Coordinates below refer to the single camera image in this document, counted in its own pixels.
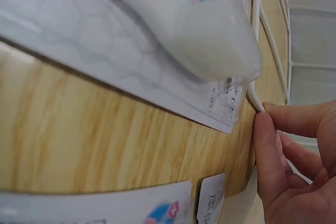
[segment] white label card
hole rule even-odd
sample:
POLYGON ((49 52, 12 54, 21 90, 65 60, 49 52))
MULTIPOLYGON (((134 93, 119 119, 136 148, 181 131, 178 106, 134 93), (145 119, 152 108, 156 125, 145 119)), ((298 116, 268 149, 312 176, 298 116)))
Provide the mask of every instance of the white label card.
POLYGON ((191 182, 78 196, 0 194, 0 223, 191 224, 191 182))
POLYGON ((197 220, 199 224, 217 224, 225 195, 225 174, 205 178, 201 185, 197 220))

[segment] white plastic product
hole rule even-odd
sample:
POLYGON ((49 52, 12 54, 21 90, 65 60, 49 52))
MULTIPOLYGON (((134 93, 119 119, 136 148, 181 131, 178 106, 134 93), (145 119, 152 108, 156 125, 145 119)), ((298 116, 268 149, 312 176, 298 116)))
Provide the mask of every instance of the white plastic product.
POLYGON ((207 81, 256 79, 262 57, 238 0, 123 0, 186 69, 207 81))

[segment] plastic blister pack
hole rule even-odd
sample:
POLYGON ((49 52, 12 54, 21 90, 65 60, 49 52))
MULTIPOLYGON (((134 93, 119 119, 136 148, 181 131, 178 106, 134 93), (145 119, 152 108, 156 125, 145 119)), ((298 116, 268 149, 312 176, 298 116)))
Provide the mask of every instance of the plastic blister pack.
POLYGON ((232 130, 245 96, 245 88, 235 87, 261 72, 239 0, 126 2, 0 0, 0 35, 195 121, 232 130))

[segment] wood grain surface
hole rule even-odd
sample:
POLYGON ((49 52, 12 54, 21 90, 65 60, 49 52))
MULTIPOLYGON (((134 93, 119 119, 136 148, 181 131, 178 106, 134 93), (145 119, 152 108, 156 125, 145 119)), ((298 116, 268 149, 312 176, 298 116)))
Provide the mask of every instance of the wood grain surface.
MULTIPOLYGON (((263 0, 287 61, 278 0, 263 0)), ((283 104, 263 28, 263 101, 283 104)), ((245 102, 227 135, 191 122, 44 57, 0 44, 0 189, 43 194, 120 191, 226 172, 226 195, 242 191, 254 167, 255 111, 245 102)))

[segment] human hand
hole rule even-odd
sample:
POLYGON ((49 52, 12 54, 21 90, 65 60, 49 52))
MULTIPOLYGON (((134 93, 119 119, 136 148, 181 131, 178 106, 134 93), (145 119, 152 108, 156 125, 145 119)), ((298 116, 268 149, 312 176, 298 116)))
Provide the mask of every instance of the human hand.
POLYGON ((255 118, 254 148, 266 224, 336 223, 336 101, 265 108, 268 114, 255 118), (320 155, 276 129, 316 137, 320 155), (313 183, 294 174, 287 159, 313 183))

